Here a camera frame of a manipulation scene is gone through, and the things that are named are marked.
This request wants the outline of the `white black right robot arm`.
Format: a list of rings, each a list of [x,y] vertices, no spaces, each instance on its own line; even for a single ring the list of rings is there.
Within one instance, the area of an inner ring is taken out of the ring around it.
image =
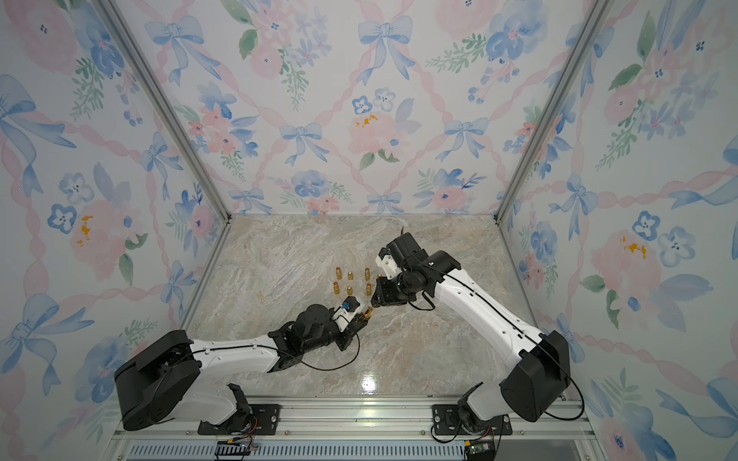
[[[373,307],[412,303],[418,294],[451,307],[503,359],[507,376],[482,382],[458,401],[459,418],[473,430],[497,417],[517,415],[535,423],[572,384],[567,341],[545,334],[484,291],[460,263],[443,251],[401,255],[384,248],[376,263]]]

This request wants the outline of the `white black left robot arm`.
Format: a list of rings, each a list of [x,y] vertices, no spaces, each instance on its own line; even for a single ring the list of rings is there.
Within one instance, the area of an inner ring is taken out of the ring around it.
[[[115,371],[123,428],[138,431],[170,420],[198,421],[211,433],[244,432],[253,411],[243,390],[211,381],[240,373],[270,374],[301,365],[306,353],[359,345],[372,309],[354,296],[337,308],[310,305],[298,317],[246,340],[205,341],[167,332]]]

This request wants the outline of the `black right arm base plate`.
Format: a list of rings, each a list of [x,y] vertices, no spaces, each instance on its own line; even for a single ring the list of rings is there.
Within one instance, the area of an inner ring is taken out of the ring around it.
[[[513,434],[509,416],[498,416],[488,423],[471,428],[459,417],[457,405],[433,405],[432,406],[432,432],[436,436],[472,436],[479,437],[482,434],[491,436],[508,436]]]

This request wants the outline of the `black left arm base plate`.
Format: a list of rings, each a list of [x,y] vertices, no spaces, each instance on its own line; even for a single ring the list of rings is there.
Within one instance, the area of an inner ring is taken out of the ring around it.
[[[236,412],[219,425],[201,422],[198,435],[266,435],[277,432],[282,407],[276,403],[250,405],[238,408]]]

